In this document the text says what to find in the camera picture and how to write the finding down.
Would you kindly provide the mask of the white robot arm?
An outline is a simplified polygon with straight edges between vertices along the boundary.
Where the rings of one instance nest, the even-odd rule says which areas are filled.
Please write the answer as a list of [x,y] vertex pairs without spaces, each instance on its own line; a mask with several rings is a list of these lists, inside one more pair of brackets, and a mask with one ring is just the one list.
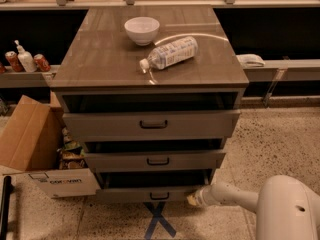
[[320,240],[320,196],[301,181],[276,175],[258,193],[217,182],[187,196],[196,207],[241,206],[256,215],[256,240]]

